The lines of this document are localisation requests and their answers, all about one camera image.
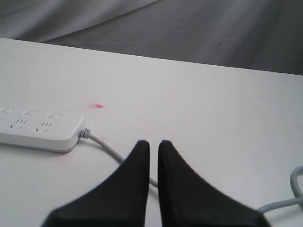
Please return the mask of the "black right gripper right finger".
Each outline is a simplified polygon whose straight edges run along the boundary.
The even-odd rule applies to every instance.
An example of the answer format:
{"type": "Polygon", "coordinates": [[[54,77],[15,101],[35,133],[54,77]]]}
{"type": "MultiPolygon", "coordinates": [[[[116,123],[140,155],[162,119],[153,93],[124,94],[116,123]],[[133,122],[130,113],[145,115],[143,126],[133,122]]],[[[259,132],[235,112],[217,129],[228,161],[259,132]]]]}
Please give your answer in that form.
{"type": "Polygon", "coordinates": [[[263,214],[201,178],[169,140],[158,150],[158,193],[164,227],[268,227],[263,214]]]}

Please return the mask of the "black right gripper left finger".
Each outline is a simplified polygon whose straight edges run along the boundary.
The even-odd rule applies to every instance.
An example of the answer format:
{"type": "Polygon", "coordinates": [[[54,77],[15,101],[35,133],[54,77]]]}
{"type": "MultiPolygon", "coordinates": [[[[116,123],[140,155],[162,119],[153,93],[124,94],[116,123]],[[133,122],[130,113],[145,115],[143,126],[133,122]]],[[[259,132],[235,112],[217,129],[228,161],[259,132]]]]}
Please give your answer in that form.
{"type": "Polygon", "coordinates": [[[44,227],[143,227],[150,145],[140,140],[120,167],[80,198],[53,210],[44,227]]]}

